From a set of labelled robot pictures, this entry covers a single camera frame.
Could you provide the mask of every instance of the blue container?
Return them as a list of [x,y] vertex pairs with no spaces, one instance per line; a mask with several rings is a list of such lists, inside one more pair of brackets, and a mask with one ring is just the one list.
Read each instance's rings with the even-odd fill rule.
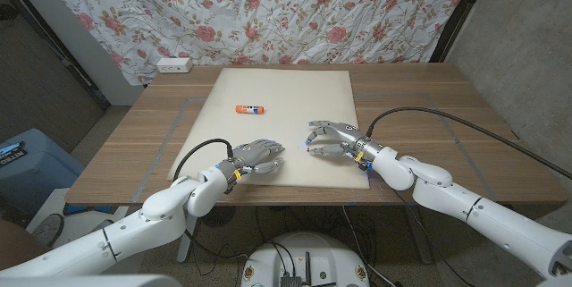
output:
[[71,187],[84,167],[36,129],[8,139],[0,148],[20,142],[28,154],[0,167],[0,197],[24,215],[34,215],[54,189]]

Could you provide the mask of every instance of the wire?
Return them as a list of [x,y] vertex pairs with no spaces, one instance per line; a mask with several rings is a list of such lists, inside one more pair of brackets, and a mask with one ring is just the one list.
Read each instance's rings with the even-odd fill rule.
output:
[[220,259],[236,259],[236,258],[240,258],[240,257],[244,257],[245,259],[248,259],[248,255],[247,254],[238,254],[238,255],[232,255],[232,256],[223,256],[220,253],[216,253],[212,250],[207,249],[205,246],[203,246],[202,244],[200,244],[194,237],[192,234],[190,234],[189,230],[185,230],[185,235],[187,235],[187,237],[196,245],[198,245],[202,250],[204,250],[206,253],[210,254],[213,257],[218,257]]
[[378,276],[380,276],[380,278],[384,279],[385,282],[387,282],[391,287],[395,287],[395,284],[393,284],[391,282],[391,280],[387,279],[384,275],[380,274],[377,270],[375,270],[375,268],[371,265],[369,265],[366,261],[366,258],[364,257],[364,253],[361,251],[361,247],[359,246],[359,241],[358,241],[358,237],[356,235],[356,231],[354,230],[354,226],[353,224],[351,224],[351,221],[349,220],[349,216],[348,213],[346,212],[346,206],[341,206],[341,209],[343,210],[343,214],[346,216],[346,220],[348,220],[348,224],[349,224],[349,228],[351,229],[351,233],[354,234],[354,238],[356,239],[356,244],[357,244],[357,250],[359,250],[359,254],[361,255],[362,259],[364,259],[364,262],[366,263],[366,265],[371,268],[374,273],[376,273]]
[[398,198],[400,198],[400,200],[405,204],[405,206],[409,209],[409,212],[411,212],[411,215],[413,216],[413,218],[415,219],[415,221],[417,222],[417,224],[419,224],[419,226],[421,227],[421,230],[423,231],[423,234],[425,235],[425,237],[427,238],[427,241],[429,242],[429,245],[431,246],[431,248],[433,250],[435,250],[437,252],[437,255],[439,255],[439,257],[441,258],[441,260],[445,263],[445,265],[447,265],[447,267],[451,270],[451,272],[453,272],[453,274],[455,274],[458,279],[460,279],[461,281],[463,281],[463,283],[465,283],[467,286],[470,287],[475,287],[472,283],[468,282],[465,278],[463,278],[459,273],[457,273],[457,271],[455,269],[453,269],[453,267],[449,264],[449,262],[445,259],[445,257],[441,254],[441,252],[439,251],[439,249],[436,247],[436,245],[433,243],[433,241],[431,240],[431,238],[429,238],[429,233],[427,232],[427,230],[425,229],[425,227],[423,226],[423,224],[421,223],[421,220],[419,220],[415,214],[415,211],[413,211],[413,208],[405,201],[404,198],[401,197],[401,195],[396,191],[393,190],[393,192],[395,192],[395,195],[397,195]]
[[390,286],[395,287],[395,284],[391,282],[391,280],[385,278],[384,275],[380,274],[377,270],[375,270],[375,268],[369,264],[367,264],[367,266],[374,271],[374,273],[376,273],[378,276],[380,276],[380,278],[382,278],[386,283],[388,283]]
[[296,266],[294,265],[294,258],[292,257],[291,253],[286,249],[286,247],[282,246],[280,243],[274,242],[272,240],[270,240],[270,242],[274,245],[274,247],[278,246],[286,250],[286,253],[288,253],[288,256],[290,257],[290,261],[292,262],[292,277],[296,277]]
[[193,154],[195,154],[195,152],[197,152],[198,150],[200,150],[202,147],[205,147],[208,144],[212,144],[212,143],[223,143],[226,144],[226,155],[229,158],[233,157],[233,153],[232,153],[232,146],[231,143],[229,143],[228,141],[224,140],[224,139],[209,139],[209,140],[205,140],[204,142],[196,145],[193,149],[190,150],[189,153],[187,153],[187,155],[185,157],[182,158],[181,162],[179,163],[179,166],[177,166],[177,170],[175,171],[175,175],[173,176],[172,180],[175,181],[179,178],[179,173],[181,172],[182,166],[185,164],[185,162],[187,162],[187,160],[189,159],[189,157]]
[[[260,238],[262,238],[262,243],[265,242],[265,235],[262,233],[262,229],[260,227],[260,223],[258,222],[258,207],[255,211],[255,218],[257,219],[257,227],[258,227],[258,232],[260,232]],[[284,258],[282,258],[282,255],[280,254],[280,251],[278,251],[278,248],[276,247],[276,244],[274,243],[274,241],[270,240],[270,242],[273,244],[274,248],[276,249],[276,252],[278,253],[278,256],[280,257],[280,261],[282,261],[282,266],[284,267],[284,273],[288,274],[288,271],[286,270],[286,264],[284,263]]]
[[[226,247],[226,246],[228,246],[228,245],[227,245],[227,244],[223,245],[223,247],[219,250],[219,253],[220,253],[221,251],[223,251],[224,247]],[[208,272],[206,272],[206,273],[203,274],[203,273],[200,271],[200,267],[198,266],[198,263],[197,263],[197,255],[195,254],[195,249],[194,249],[194,248],[193,248],[193,259],[195,260],[195,267],[197,268],[198,275],[201,276],[201,277],[204,277],[204,276],[206,276],[206,275],[211,274],[211,273],[215,270],[215,268],[216,268],[216,258],[215,258],[215,259],[214,259],[214,263],[213,263],[213,267],[212,267]]]
[[418,112],[425,112],[425,113],[430,113],[430,114],[437,114],[437,115],[439,115],[439,116],[443,116],[443,117],[449,118],[449,119],[451,119],[451,120],[453,120],[453,121],[455,121],[455,122],[460,122],[460,123],[462,123],[462,124],[464,124],[464,125],[466,125],[466,126],[472,128],[472,129],[474,129],[474,130],[476,130],[476,131],[480,131],[481,133],[483,133],[483,134],[485,134],[485,135],[487,135],[487,136],[490,136],[490,137],[492,137],[492,138],[498,140],[499,142],[501,142],[501,143],[503,143],[503,144],[506,144],[506,145],[508,145],[508,146],[510,146],[510,147],[512,147],[512,148],[514,148],[515,150],[519,151],[520,153],[522,153],[522,154],[524,154],[524,155],[526,155],[526,156],[529,156],[529,157],[533,158],[533,159],[536,160],[537,162],[539,162],[539,163],[541,163],[541,164],[543,164],[543,165],[546,165],[546,166],[550,167],[552,170],[554,170],[554,171],[556,171],[556,172],[558,172],[558,173],[560,173],[560,174],[566,176],[566,177],[569,178],[570,180],[572,180],[572,173],[570,173],[570,172],[568,172],[568,171],[566,171],[566,170],[564,170],[564,169],[558,167],[557,165],[555,165],[555,164],[553,164],[553,163],[551,163],[551,162],[549,162],[549,161],[543,159],[542,157],[536,155],[535,153],[529,151],[528,149],[523,148],[523,147],[521,147],[521,146],[519,146],[519,145],[517,145],[517,144],[511,142],[510,140],[503,138],[502,136],[499,136],[499,135],[497,135],[497,134],[495,134],[495,133],[493,133],[493,132],[491,132],[491,131],[488,131],[488,130],[486,130],[486,129],[480,127],[480,126],[477,126],[477,125],[475,125],[475,124],[473,124],[473,123],[471,123],[471,122],[468,122],[468,121],[466,121],[466,120],[464,120],[464,119],[462,119],[462,118],[459,118],[459,117],[454,116],[454,115],[452,115],[452,114],[444,113],[444,112],[439,111],[439,110],[436,110],[436,109],[425,108],[425,107],[414,107],[414,106],[411,106],[411,107],[393,108],[393,109],[388,110],[387,112],[385,112],[385,113],[383,113],[383,114],[380,114],[379,116],[377,116],[377,117],[374,119],[374,121],[373,121],[373,122],[371,123],[371,125],[369,126],[369,129],[367,130],[366,136],[367,136],[368,138],[370,138],[370,137],[372,136],[372,132],[374,132],[374,126],[375,126],[375,124],[376,124],[379,120],[381,120],[383,117],[387,116],[388,114],[393,114],[393,113],[402,112],[402,111],[418,111]]
[[284,267],[284,273],[287,274],[288,276],[290,276],[290,273],[288,273],[288,271],[286,269],[284,259],[282,258],[282,255],[281,255],[280,251],[278,251],[278,248],[276,246],[280,246],[282,249],[286,250],[286,252],[288,253],[288,256],[290,256],[290,261],[292,262],[292,277],[296,277],[296,266],[294,265],[294,258],[292,257],[291,253],[286,249],[286,247],[282,246],[278,242],[272,241],[272,239],[270,239],[268,242],[265,242],[265,236],[262,233],[262,228],[260,227],[260,223],[258,222],[258,207],[255,211],[255,217],[257,219],[258,232],[260,232],[260,238],[262,238],[262,244],[265,244],[265,243],[272,243],[273,244],[274,248],[276,249],[276,252],[278,253],[278,256],[280,257],[280,260],[282,261],[282,266]]

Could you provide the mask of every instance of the white robot arm segment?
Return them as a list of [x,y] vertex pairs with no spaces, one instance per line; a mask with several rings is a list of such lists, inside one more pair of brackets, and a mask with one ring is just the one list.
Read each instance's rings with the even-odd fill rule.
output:
[[[206,172],[212,174],[209,170],[210,168],[206,169]],[[175,241],[186,229],[183,208],[187,206],[189,196],[202,186],[215,182],[215,179],[203,183],[193,180],[179,181],[177,185],[149,197],[139,211],[121,221],[21,265],[5,269],[0,272],[0,278],[100,274],[129,256]],[[210,210],[218,197],[220,194],[210,194],[201,201],[206,207],[210,206]]]
[[[413,199],[419,205],[467,223],[531,266],[544,279],[556,277],[557,266],[572,269],[572,259],[564,254],[564,250],[572,246],[572,235],[538,224],[454,183],[450,173],[439,166],[421,163],[409,156],[395,160],[397,154],[383,155],[386,148],[378,156],[387,161],[377,161],[377,156],[372,168],[395,190],[406,190],[410,183],[410,179],[395,165],[398,164],[415,176]],[[391,165],[390,172],[379,169],[379,165]]]

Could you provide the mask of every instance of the electrical outlet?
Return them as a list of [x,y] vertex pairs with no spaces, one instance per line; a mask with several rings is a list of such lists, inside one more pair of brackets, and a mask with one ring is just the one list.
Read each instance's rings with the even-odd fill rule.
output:
[[157,63],[157,69],[163,73],[189,72],[192,67],[190,58],[161,58]]

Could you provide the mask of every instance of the wooden table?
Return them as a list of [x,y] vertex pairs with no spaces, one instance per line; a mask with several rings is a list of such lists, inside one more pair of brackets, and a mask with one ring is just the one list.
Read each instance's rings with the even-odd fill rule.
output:
[[[522,142],[452,64],[384,63],[253,65],[255,68],[347,70],[359,127],[380,113],[425,106],[455,114]],[[215,84],[221,66],[159,74],[107,139],[66,195],[74,205],[141,204],[171,184],[166,175]],[[444,167],[455,182],[500,203],[556,203],[568,196],[534,160],[494,139],[433,114],[402,112],[377,123],[373,139],[401,155]],[[400,200],[377,175],[370,190],[236,185],[218,204],[387,205]],[[402,193],[411,199],[410,192]]]

